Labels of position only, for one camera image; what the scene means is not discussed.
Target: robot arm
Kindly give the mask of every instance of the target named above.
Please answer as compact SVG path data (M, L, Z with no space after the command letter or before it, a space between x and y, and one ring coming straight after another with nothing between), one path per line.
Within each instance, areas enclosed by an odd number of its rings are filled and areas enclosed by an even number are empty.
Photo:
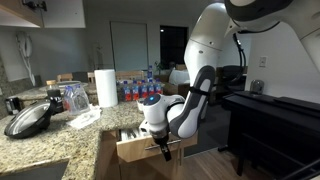
M263 32L279 21L293 27L320 71L319 0L225 0L224 4L209 5L198 19L185 51L191 86L186 100L178 95L152 95L144 103L145 121L163 152L168 150L169 132L189 138L197 131L214 84L224 36L239 31Z

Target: floor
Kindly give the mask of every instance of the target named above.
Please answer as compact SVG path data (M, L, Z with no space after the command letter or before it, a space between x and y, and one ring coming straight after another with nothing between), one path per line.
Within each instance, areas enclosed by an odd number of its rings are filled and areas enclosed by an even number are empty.
M261 168L253 169L248 161L242 176L236 174L238 159L230 152L211 149L183 160L183 180L270 180L272 176Z
M230 112L220 105L208 106L205 122L198 129L198 143L185 148L185 156L222 147L227 144Z

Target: paper towel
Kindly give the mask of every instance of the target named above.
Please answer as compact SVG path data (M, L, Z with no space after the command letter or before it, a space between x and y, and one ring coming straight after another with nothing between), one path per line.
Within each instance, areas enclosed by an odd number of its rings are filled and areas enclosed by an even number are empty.
M97 95L100 107L118 104L116 75L113 69L95 70Z

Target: open drawer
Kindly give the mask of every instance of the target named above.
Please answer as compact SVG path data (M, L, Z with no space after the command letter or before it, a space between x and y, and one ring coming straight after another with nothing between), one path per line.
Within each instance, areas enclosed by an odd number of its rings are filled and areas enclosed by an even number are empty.
M181 140L172 134L169 134L168 147L170 151L175 151L180 148L195 145L197 144L197 141L198 132L191 138ZM162 154L159 146L153 141L151 135L118 141L117 152L120 164Z

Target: wooden cabinet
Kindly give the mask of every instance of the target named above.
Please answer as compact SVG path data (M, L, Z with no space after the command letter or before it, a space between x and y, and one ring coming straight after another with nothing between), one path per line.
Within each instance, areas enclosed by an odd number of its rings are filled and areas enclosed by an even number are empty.
M0 25L45 28L84 28L82 0L41 0L48 11L31 10L22 0L0 1Z
M116 142L116 133L104 132L100 145L98 179L180 179L184 147L195 145L198 134L178 140L170 135L168 145L172 159L165 161L151 136Z

